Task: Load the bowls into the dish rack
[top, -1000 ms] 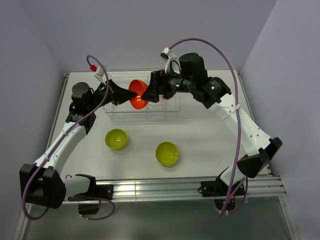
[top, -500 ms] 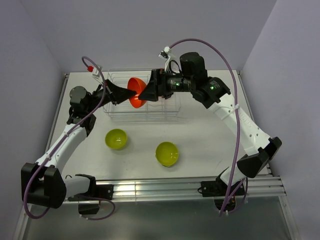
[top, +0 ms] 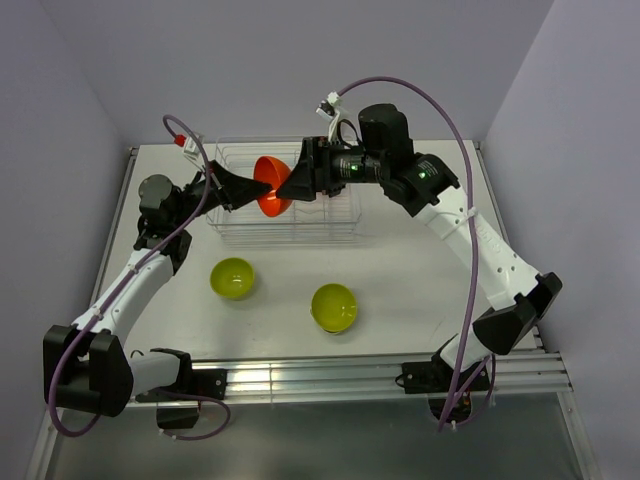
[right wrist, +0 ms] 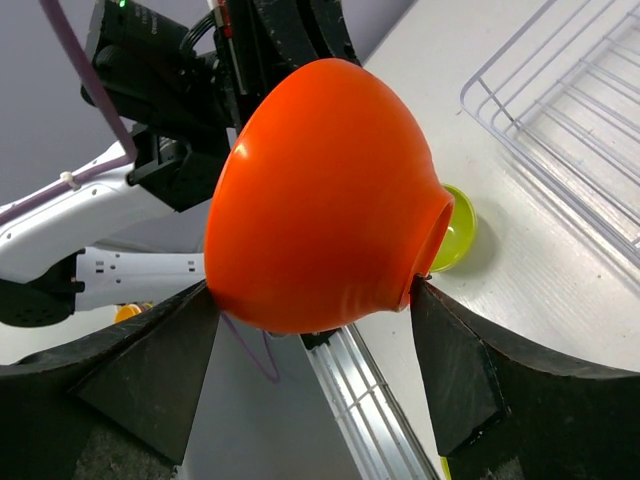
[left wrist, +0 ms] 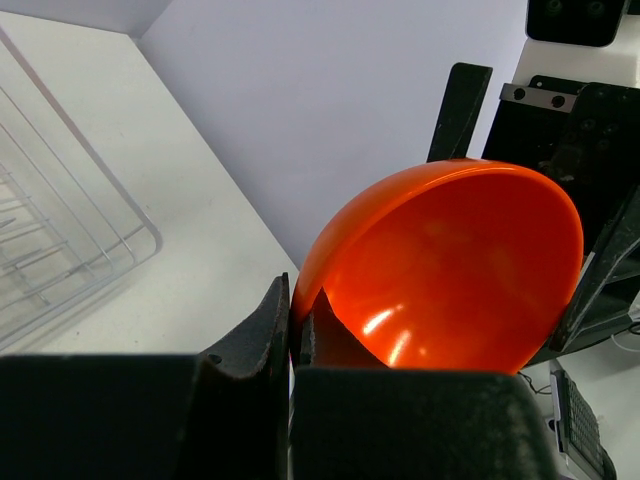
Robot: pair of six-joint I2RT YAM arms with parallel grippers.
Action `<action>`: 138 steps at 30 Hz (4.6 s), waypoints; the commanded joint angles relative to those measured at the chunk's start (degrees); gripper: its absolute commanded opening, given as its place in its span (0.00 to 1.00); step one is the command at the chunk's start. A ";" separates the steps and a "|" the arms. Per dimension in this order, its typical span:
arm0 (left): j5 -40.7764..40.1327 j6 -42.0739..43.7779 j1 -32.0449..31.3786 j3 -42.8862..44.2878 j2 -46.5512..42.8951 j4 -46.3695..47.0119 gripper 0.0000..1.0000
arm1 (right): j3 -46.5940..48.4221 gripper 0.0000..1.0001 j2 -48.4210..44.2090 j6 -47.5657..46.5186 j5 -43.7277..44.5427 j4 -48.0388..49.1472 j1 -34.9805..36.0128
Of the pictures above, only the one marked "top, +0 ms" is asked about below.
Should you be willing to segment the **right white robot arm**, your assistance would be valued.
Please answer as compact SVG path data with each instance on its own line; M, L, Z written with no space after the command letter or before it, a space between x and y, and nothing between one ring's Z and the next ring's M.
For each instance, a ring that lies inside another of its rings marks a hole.
M348 184L379 185L384 195L430 228L476 276L489 309L438 352L435 383L452 390L477 362L506 355L545 316L562 289L553 273L524 261L470 205L453 171L433 154L415 151L408 121L392 104L375 104L358 115L361 141L306 137L295 168L276 194L311 201L335 196Z

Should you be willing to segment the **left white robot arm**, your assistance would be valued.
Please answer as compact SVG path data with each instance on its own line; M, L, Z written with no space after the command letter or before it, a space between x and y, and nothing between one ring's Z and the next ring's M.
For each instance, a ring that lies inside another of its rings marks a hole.
M119 415L130 398L161 389L183 399L195 386L188 353L155 348L133 360L123 345L156 293L186 260L187 225L222 206L233 211L271 190L268 183L235 175L218 162L184 187L151 175L138 188L138 237L116 280L68 326L54 325L43 339L44 399L50 414L72 409Z

